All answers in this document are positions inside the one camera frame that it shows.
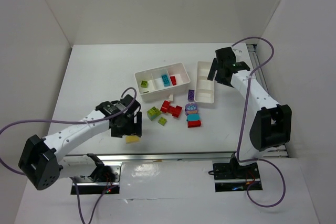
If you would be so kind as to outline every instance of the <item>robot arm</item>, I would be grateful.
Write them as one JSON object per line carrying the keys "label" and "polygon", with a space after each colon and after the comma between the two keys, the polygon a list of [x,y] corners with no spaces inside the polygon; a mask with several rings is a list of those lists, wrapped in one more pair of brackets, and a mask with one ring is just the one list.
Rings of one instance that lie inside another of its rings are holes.
{"label": "robot arm", "polygon": [[[261,158],[266,152],[287,143],[290,140],[291,109],[280,105],[257,82],[245,62],[236,62],[231,47],[216,50],[208,80],[237,89],[245,98],[248,79],[251,79],[249,107],[255,116],[249,132],[250,141],[243,142],[240,159]],[[252,162],[239,163],[249,165]]]}
{"label": "robot arm", "polygon": [[[104,182],[104,174],[112,176],[111,168],[94,154],[66,156],[74,148],[93,136],[111,129],[111,136],[141,136],[140,104],[126,95],[120,101],[103,102],[83,118],[81,124],[43,138],[34,135],[26,141],[19,167],[38,190],[51,186],[60,178],[89,176],[95,182]],[[118,116],[114,114],[125,110]]]}

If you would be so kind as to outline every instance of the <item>white tray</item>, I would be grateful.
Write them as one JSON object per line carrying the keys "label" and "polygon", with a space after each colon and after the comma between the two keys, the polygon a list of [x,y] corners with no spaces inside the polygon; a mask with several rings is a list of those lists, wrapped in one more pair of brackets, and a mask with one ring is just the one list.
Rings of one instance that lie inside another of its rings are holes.
{"label": "white tray", "polygon": [[214,103],[215,101],[215,82],[207,79],[211,62],[197,62],[197,83],[195,90],[195,102]]}
{"label": "white tray", "polygon": [[[163,74],[166,74],[168,77],[175,76],[176,85],[173,86],[169,78],[170,86],[165,87],[162,81]],[[190,78],[182,63],[137,72],[134,76],[137,81],[139,94],[144,102],[161,98],[167,99],[170,94],[185,91],[187,85],[190,83]],[[140,86],[142,81],[148,82],[147,88]]]}

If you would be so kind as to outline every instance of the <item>yellow block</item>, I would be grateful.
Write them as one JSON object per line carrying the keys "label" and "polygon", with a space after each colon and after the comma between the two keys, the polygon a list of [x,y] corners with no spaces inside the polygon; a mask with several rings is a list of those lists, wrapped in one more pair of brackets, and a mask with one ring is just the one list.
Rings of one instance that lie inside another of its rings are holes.
{"label": "yellow block", "polygon": [[126,136],[125,141],[127,144],[136,143],[140,141],[138,136]]}

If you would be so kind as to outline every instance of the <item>white backdrop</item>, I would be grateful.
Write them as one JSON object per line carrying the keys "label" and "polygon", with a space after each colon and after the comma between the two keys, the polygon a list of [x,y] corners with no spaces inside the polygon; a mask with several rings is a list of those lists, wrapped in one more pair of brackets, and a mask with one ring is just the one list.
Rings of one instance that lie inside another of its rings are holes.
{"label": "white backdrop", "polygon": [[[267,86],[293,110],[290,153],[301,169],[321,224],[335,223],[336,192],[336,2],[282,0],[264,37],[275,45],[274,59],[264,68]],[[269,57],[267,45],[257,47]]]}
{"label": "white backdrop", "polygon": [[234,42],[279,0],[46,0],[71,44]]}
{"label": "white backdrop", "polygon": [[[0,128],[51,118],[70,45],[44,0],[0,0],[0,6]],[[47,129],[47,124],[26,124],[6,131],[0,156],[18,168],[27,138]],[[1,223],[14,223],[26,180],[0,165]]]}

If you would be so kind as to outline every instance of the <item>lime green block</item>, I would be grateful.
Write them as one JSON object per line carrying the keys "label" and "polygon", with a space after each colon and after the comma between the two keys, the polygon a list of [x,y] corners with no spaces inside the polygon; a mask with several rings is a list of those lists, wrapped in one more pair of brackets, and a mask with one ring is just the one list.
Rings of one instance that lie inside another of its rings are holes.
{"label": "lime green block", "polygon": [[151,120],[151,121],[153,121],[157,117],[157,115],[156,115],[156,113],[153,109],[150,109],[150,110],[147,111],[147,116],[148,116],[149,120]]}
{"label": "lime green block", "polygon": [[156,107],[153,107],[152,110],[155,112],[156,116],[161,115],[161,111],[157,109]]}
{"label": "lime green block", "polygon": [[156,107],[151,108],[147,111],[147,116],[149,120],[153,121],[155,118],[157,118],[159,115],[161,115],[161,111],[158,110]]}
{"label": "lime green block", "polygon": [[141,84],[140,84],[140,86],[142,88],[147,88],[148,87],[148,82],[147,81],[142,81]]}
{"label": "lime green block", "polygon": [[162,126],[164,126],[167,122],[166,118],[160,117],[160,119],[158,120],[158,123],[160,123]]}

